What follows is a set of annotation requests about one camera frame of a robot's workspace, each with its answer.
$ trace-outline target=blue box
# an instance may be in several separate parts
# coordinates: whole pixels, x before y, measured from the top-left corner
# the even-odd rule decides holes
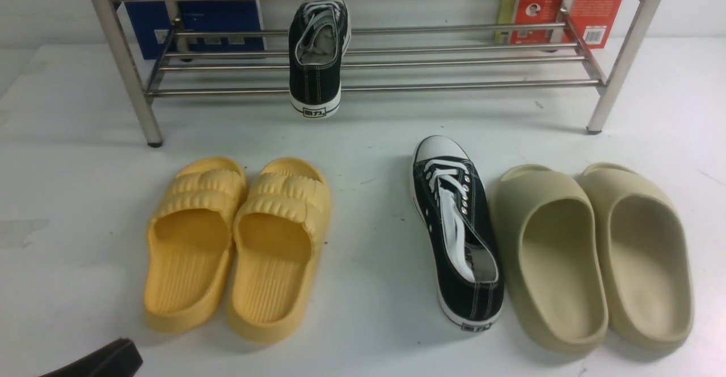
[[[169,29],[164,2],[125,3],[143,58],[153,60],[163,48]],[[179,2],[179,12],[187,31],[259,31],[261,15],[255,1]],[[189,39],[189,49],[197,52],[264,51],[261,37]]]

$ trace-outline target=black canvas sneaker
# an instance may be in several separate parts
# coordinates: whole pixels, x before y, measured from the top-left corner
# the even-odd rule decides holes
[[[464,331],[485,331],[504,300],[487,196],[464,150],[443,136],[427,137],[413,155],[411,194],[431,240],[438,302]]]
[[[306,118],[327,118],[340,105],[340,60],[351,41],[342,0],[304,3],[288,33],[290,101]]]

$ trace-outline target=black object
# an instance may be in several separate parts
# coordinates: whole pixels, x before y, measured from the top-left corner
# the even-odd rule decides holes
[[[304,3],[295,13],[288,34],[290,95],[307,118],[324,118],[340,105],[340,60],[351,39],[349,22],[340,0]]]
[[[42,377],[132,377],[142,363],[133,341],[120,338]]]
[[[433,136],[416,148],[411,179],[412,198],[428,230],[436,261],[441,309],[462,330],[485,331],[500,313],[505,282],[479,174],[453,140]],[[453,231],[452,222],[458,222]],[[465,267],[461,261],[457,266],[456,256],[449,256],[447,250],[459,233],[464,239],[464,251],[459,253],[465,256]],[[467,279],[463,273],[469,270]]]

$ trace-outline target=white rubber sole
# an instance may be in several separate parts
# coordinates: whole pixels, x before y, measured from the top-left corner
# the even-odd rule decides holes
[[[413,203],[413,206],[416,208],[416,211],[418,212],[418,217],[421,219],[421,222],[423,222],[424,226],[426,225],[426,220],[423,218],[423,212],[421,211],[420,207],[418,206],[418,203],[416,201],[416,188],[414,186],[413,181],[413,166],[416,163],[416,153],[418,153],[418,147],[423,143],[423,140],[416,146],[416,149],[413,151],[413,157],[411,157],[411,172],[409,175],[409,189],[411,192],[411,201]],[[433,253],[433,246],[431,246],[431,255],[434,255]],[[438,271],[436,271],[436,261],[434,260],[434,273],[436,275],[436,294],[438,295],[438,305],[441,307],[441,310],[443,311],[446,318],[449,319],[454,325],[459,326],[461,330],[467,331],[467,332],[483,332],[487,331],[490,327],[492,327],[493,323],[499,319],[499,315],[501,313],[500,310],[493,315],[492,317],[488,318],[487,320],[482,320],[480,322],[475,322],[469,319],[465,319],[464,317],[461,317],[457,314],[455,314],[451,309],[449,309],[449,305],[444,302],[444,297],[441,295],[441,286],[438,284]]]
[[[343,54],[341,56],[345,56],[345,53],[348,51],[348,46],[350,46],[351,38],[351,13],[348,12],[348,31],[345,33],[345,39],[343,40]],[[337,109],[340,108],[340,94],[342,93],[342,91],[342,86],[338,86],[337,94],[335,95],[335,97],[332,98],[332,100],[327,101],[326,103],[322,103],[320,105],[309,105],[306,103],[302,103],[301,101],[296,100],[295,96],[290,94],[290,103],[293,104],[293,108],[295,108],[295,110],[301,113],[305,118],[325,119],[333,116],[335,112],[337,112]]]

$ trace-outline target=sneaker heel logo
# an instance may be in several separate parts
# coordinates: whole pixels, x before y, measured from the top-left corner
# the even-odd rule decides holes
[[[463,325],[461,325],[461,330],[463,330],[465,332],[483,332],[483,331],[489,330],[490,327],[492,327],[491,323],[489,323],[488,325],[484,325],[484,326],[472,326],[472,325],[467,325],[466,323],[464,323]]]
[[[303,116],[306,118],[322,118],[327,114],[324,109],[303,108]]]

